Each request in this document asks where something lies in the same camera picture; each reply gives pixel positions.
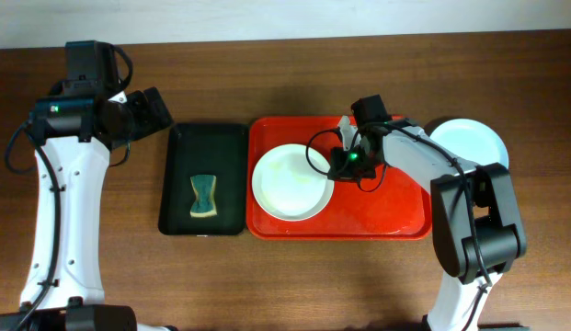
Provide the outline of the white cream plate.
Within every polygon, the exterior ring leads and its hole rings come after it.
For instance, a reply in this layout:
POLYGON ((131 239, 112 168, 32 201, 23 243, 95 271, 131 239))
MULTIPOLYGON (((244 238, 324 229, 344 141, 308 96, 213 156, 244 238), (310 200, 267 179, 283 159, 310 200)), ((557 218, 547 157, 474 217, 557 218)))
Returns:
POLYGON ((313 148, 289 143, 264 153, 254 167, 253 196, 268 215, 284 222, 308 220, 333 197, 335 183, 326 175, 330 165, 313 148))

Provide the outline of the light blue plate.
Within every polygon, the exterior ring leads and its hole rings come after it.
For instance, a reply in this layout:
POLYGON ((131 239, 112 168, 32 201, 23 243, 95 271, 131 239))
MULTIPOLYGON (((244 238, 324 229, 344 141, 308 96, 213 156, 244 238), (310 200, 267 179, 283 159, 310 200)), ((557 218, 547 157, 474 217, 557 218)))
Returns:
POLYGON ((481 166, 500 163, 509 168, 508 149, 501 137, 477 120, 453 119, 443 121, 431 131, 437 144, 464 159, 481 166))

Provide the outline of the green yellow sponge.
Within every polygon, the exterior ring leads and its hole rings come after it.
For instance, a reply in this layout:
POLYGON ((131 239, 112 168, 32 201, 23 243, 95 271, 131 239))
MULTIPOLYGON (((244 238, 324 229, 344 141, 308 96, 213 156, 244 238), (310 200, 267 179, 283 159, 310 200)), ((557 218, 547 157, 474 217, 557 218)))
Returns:
POLYGON ((215 203, 216 176, 196 175, 190 178, 195 201, 190 208, 193 218, 209 218, 217 215, 215 203))

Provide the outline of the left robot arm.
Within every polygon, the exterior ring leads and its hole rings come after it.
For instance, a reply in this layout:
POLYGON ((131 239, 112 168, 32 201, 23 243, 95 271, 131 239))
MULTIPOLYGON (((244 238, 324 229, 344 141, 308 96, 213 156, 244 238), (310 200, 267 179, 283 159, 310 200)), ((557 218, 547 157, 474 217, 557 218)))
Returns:
POLYGON ((39 201, 33 255, 15 313, 0 330, 144 330, 131 307, 104 302, 99 268, 100 202, 113 150, 173 124, 154 87, 127 94, 133 67, 119 46, 65 46, 67 76, 36 101, 16 133, 35 153, 39 201))

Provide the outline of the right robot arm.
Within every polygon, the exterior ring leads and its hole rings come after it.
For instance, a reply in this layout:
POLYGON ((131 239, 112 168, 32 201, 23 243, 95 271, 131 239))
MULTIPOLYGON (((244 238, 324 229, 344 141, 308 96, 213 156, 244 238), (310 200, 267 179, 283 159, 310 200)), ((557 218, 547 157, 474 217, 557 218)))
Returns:
POLYGON ((476 330, 493 286, 527 251, 509 170, 480 165, 435 143, 412 120, 394 119, 380 96, 351 106, 339 122, 328 178, 360 183, 378 166, 408 175, 430 196, 433 246, 444 273, 426 330, 476 330))

